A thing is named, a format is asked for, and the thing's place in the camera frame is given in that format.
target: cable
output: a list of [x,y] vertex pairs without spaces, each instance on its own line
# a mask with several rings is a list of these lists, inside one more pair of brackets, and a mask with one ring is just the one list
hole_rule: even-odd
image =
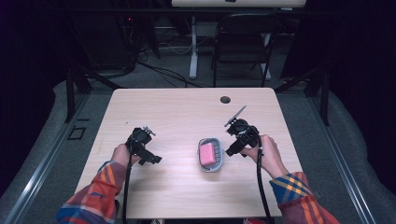
[[129,180],[131,177],[131,169],[132,169],[132,153],[129,154],[129,162],[126,170],[126,179],[124,184],[124,197],[123,197],[123,205],[122,205],[122,223],[127,224],[126,220],[126,207],[128,203],[128,188],[129,188]]
[[182,48],[188,48],[188,49],[187,49],[187,50],[184,50],[183,52],[179,52],[179,51],[176,50],[177,47],[174,47],[174,46],[172,46],[172,45],[169,44],[169,43],[167,43],[166,45],[169,46],[169,48],[170,48],[174,53],[180,54],[180,55],[188,53],[188,52],[191,50],[191,48],[192,48],[192,45],[187,46],[187,47],[182,47]]
[[264,192],[264,187],[262,186],[262,139],[260,138],[259,133],[252,128],[252,130],[256,133],[257,140],[259,141],[259,150],[257,152],[257,182],[259,185],[259,191],[260,191],[260,196],[262,197],[262,205],[264,206],[264,211],[265,211],[265,216],[267,218],[267,221],[270,224],[274,224],[273,219],[271,218],[271,214],[270,214],[270,210],[268,207],[268,202],[267,199],[265,197],[265,192]]
[[165,81],[166,81],[167,83],[169,83],[169,84],[172,85],[173,87],[177,88],[177,85],[175,85],[175,84],[173,84],[171,81],[169,81],[162,73],[160,73],[160,72],[158,72],[158,71],[155,71],[155,72],[157,72],[157,74],[160,75],[160,77],[162,77],[163,79],[165,79]]
[[168,76],[168,77],[171,77],[171,78],[174,78],[176,80],[184,82],[184,84],[185,84],[184,88],[187,88],[188,84],[190,84],[192,86],[195,86],[195,87],[201,87],[201,88],[202,87],[209,87],[209,86],[206,86],[204,84],[197,84],[197,83],[189,82],[188,80],[186,80],[186,78],[184,78],[181,74],[179,74],[177,72],[174,72],[174,71],[171,71],[171,70],[168,70],[168,69],[165,69],[165,68],[155,67],[155,66],[149,65],[147,63],[143,63],[143,62],[137,62],[137,63],[142,65],[142,66],[144,66],[144,67],[147,67],[147,68],[149,68],[149,69],[151,69],[151,70],[153,70],[155,72],[157,72],[162,77],[163,77],[163,75],[165,75],[165,76]]

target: person's left hand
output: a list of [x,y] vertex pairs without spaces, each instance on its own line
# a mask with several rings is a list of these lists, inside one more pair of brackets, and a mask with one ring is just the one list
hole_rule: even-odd
[[[111,157],[112,161],[116,161],[119,164],[127,167],[129,162],[129,151],[125,144],[120,144],[116,148],[114,148],[113,156]],[[135,164],[137,161],[140,161],[140,157],[133,155],[132,156],[132,164]]]

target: plaid sleeve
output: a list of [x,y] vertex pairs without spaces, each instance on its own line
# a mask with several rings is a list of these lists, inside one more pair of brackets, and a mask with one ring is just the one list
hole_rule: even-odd
[[306,184],[305,174],[296,172],[282,175],[270,181],[276,196],[277,203],[290,202],[304,196],[312,195],[311,189]]
[[55,223],[114,223],[114,200],[125,181],[126,168],[107,161],[91,184],[77,192],[58,211]]
[[285,223],[339,224],[331,213],[318,204],[303,172],[282,175],[271,180],[270,184]]

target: person's right hand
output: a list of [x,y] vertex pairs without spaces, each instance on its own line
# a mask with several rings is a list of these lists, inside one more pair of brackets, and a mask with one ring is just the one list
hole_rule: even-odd
[[[111,157],[112,161],[116,161],[119,164],[127,167],[129,162],[129,151],[125,144],[119,144],[116,148],[114,148],[113,156]],[[135,164],[140,160],[140,157],[133,155],[132,156],[132,164]]]
[[[279,150],[272,137],[269,135],[260,136],[262,140],[262,169],[264,169],[272,178],[277,178],[282,175],[287,175],[289,171],[280,158]],[[240,151],[241,154],[249,156],[257,163],[257,155],[259,146],[254,148],[245,147]]]

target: metal rail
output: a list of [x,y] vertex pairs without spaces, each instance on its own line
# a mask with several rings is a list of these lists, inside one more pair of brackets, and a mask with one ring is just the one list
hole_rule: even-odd
[[332,134],[332,129],[330,126],[327,126],[320,117],[318,112],[318,102],[314,97],[308,98],[308,103],[311,105],[314,110],[314,114],[322,131],[326,134],[327,139],[329,140],[329,144],[331,146],[331,154],[334,160],[334,163],[340,172],[340,176],[346,185],[346,190],[355,205],[356,211],[358,212],[359,217],[361,218],[361,223],[364,224],[375,224],[375,218],[370,211],[366,201],[364,200],[364,196],[361,193],[361,189],[358,183],[355,181],[353,174],[350,172],[349,167],[347,165],[347,161],[344,158],[344,155],[337,144],[337,141]]
[[87,103],[89,95],[82,94],[81,99],[78,100],[76,106],[76,114],[71,118],[70,122],[66,123],[59,131],[58,136],[55,138],[55,142],[50,151],[44,156],[43,160],[38,164],[37,169],[33,173],[31,179],[23,190],[21,197],[17,200],[14,207],[8,214],[5,223],[22,223],[23,217],[27,213],[30,205],[32,204],[35,196],[40,191],[41,186],[46,180],[47,175],[50,172],[52,165],[55,163],[60,150],[61,145],[66,138],[67,134],[74,127],[74,123],[77,121],[77,116],[82,110],[83,106]]

